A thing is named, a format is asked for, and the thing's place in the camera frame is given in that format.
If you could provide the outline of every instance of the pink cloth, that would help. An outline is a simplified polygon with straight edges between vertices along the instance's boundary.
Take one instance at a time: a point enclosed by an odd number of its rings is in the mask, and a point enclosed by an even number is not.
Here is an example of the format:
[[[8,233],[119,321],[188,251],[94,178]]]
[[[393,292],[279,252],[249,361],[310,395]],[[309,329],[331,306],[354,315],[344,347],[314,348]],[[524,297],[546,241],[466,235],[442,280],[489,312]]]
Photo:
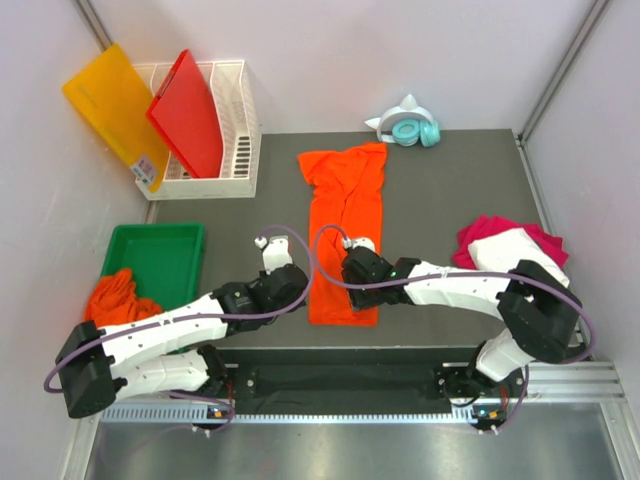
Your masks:
[[[569,255],[562,249],[562,237],[554,237],[545,233],[535,223],[522,225],[503,217],[487,217],[482,215],[466,228],[458,232],[458,244],[460,248],[453,254],[452,260],[460,268],[475,269],[476,266],[469,255],[469,244],[481,238],[491,237],[512,228],[524,228],[531,239],[538,244],[540,249],[551,259],[563,267],[569,259]]]

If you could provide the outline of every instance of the yellow folder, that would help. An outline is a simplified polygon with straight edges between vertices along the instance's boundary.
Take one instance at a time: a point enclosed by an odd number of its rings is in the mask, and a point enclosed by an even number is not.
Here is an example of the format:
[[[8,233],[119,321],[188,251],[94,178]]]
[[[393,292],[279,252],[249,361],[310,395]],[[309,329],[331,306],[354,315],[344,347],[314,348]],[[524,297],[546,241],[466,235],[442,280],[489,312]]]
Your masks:
[[[164,176],[169,149],[145,113],[153,96],[118,45],[73,77],[62,91],[150,191]]]

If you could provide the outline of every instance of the orange cloth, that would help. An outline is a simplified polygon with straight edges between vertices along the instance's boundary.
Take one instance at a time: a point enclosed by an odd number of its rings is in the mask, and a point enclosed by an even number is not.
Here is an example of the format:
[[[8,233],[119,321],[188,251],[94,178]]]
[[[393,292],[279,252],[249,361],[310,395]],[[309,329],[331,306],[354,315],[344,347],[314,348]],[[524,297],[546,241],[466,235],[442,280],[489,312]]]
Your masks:
[[[308,152],[298,157],[300,170],[315,187],[309,220],[309,242],[320,227],[337,223],[351,238],[369,237],[380,250],[382,195],[387,147],[368,143],[345,152]],[[334,278],[342,278],[346,253],[340,234],[327,230],[318,244],[318,260]],[[344,288],[329,283],[316,272],[309,299],[309,321],[316,325],[372,327],[378,309],[353,312]]]
[[[149,298],[136,296],[136,283],[130,268],[100,279],[89,297],[84,312],[85,321],[93,320],[98,328],[106,325],[144,320],[158,313],[162,307]]]

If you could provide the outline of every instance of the metal post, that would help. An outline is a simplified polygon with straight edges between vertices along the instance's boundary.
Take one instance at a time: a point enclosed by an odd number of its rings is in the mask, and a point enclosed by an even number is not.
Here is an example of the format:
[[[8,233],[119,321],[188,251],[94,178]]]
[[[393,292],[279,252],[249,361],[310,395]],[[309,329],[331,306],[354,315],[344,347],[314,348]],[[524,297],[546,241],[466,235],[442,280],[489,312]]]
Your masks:
[[[104,27],[104,23],[102,23],[102,20],[98,16],[98,12],[96,12],[91,0],[72,0],[72,2],[87,27],[89,27],[89,30],[91,30],[100,48],[104,51],[113,45],[113,40],[111,40],[111,36]]]
[[[560,86],[564,82],[567,74],[571,70],[571,67],[573,67],[587,40],[593,33],[595,26],[604,15],[605,9],[610,3],[611,0],[595,0],[591,5],[589,12],[587,12],[587,15],[585,16],[582,24],[580,25],[580,28],[578,29],[578,32],[576,33],[575,37],[571,41],[571,44],[569,45],[569,48],[562,57],[558,68],[551,76],[549,83],[542,92],[542,95],[540,95],[536,106],[525,122],[522,133],[518,135],[522,146],[526,145],[529,141],[529,138],[531,138],[531,134],[538,126],[540,119],[549,108],[551,101],[555,97],[556,93],[558,93]]]

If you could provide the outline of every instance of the folder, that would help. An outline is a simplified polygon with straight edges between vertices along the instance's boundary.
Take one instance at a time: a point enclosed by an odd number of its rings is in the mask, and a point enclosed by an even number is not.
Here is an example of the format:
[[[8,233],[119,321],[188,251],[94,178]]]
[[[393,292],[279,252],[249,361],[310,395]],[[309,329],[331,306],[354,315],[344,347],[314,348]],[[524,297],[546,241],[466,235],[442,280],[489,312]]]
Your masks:
[[[112,45],[62,92],[150,191],[162,183],[169,149],[145,116],[151,91],[118,45]]]
[[[215,102],[191,52],[171,67],[147,118],[193,178],[220,175],[224,143]]]

